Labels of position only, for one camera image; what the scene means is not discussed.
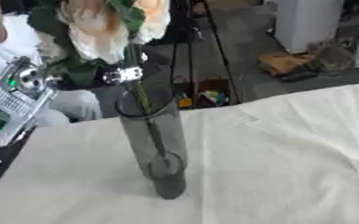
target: jeans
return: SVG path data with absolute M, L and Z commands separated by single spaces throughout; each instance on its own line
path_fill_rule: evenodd
M 69 118 L 78 121 L 102 119 L 102 112 L 96 96 L 87 90 L 60 91 L 38 115 L 37 127 L 64 126 Z

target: white cabinet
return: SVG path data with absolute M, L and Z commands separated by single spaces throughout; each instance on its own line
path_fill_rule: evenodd
M 276 38 L 289 53 L 334 37 L 343 0 L 278 0 Z

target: flower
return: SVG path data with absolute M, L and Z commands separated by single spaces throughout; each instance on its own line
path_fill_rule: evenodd
M 45 63 L 53 63 L 67 57 L 67 52 L 54 43 L 54 37 L 44 32 L 37 32 L 40 42 L 38 51 Z
M 85 60 L 114 64 L 123 59 L 129 33 L 116 11 L 104 0 L 61 3 L 58 18 L 69 25 L 69 37 Z
M 146 44 L 153 39 L 161 39 L 170 23 L 170 0 L 137 0 L 134 6 L 143 10 L 145 14 L 145 21 L 135 42 Z

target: tripod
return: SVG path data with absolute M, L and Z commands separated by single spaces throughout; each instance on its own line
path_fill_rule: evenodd
M 188 0 L 182 2 L 181 0 L 173 0 L 172 1 L 172 7 L 174 10 L 173 16 L 174 16 L 174 26 L 177 27 L 177 30 L 183 31 L 187 35 L 187 56 L 188 56 L 188 71 L 189 71 L 189 80 L 190 80 L 190 86 L 192 89 L 192 97 L 194 99 L 192 108 L 197 108 L 197 98 L 198 98 L 198 81 L 196 80 L 196 77 L 194 77 L 194 32 L 198 31 L 197 28 L 197 22 L 196 22 L 196 16 L 194 15 L 194 6 L 198 3 L 202 3 L 206 12 L 205 17 L 207 17 L 209 25 L 211 27 L 212 33 L 214 34 L 214 38 L 216 41 L 216 44 L 218 46 L 223 65 L 225 67 L 226 73 L 229 77 L 229 83 L 233 88 L 234 96 L 236 98 L 236 102 L 239 103 L 239 95 L 236 89 L 236 84 L 234 82 L 233 75 L 231 73 L 230 67 L 229 67 L 229 61 L 227 59 L 226 53 L 224 52 L 223 45 L 221 38 L 219 37 L 217 26 L 214 21 L 214 18 L 212 16 L 211 10 L 209 8 L 209 4 L 207 0 Z M 178 51 L 178 45 L 180 43 L 180 39 L 176 38 L 173 49 L 172 49 L 172 64 L 171 64 L 171 83 L 174 82 L 174 72 L 175 72 L 175 66 L 176 66 L 176 59 L 177 59 L 177 51 Z

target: white shirt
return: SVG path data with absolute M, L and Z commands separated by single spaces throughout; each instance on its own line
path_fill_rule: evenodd
M 38 34 L 27 24 L 28 16 L 4 16 L 4 26 L 7 39 L 0 43 L 0 74 L 6 68 L 7 62 L 15 57 L 26 56 L 32 63 L 40 64 L 38 53 Z

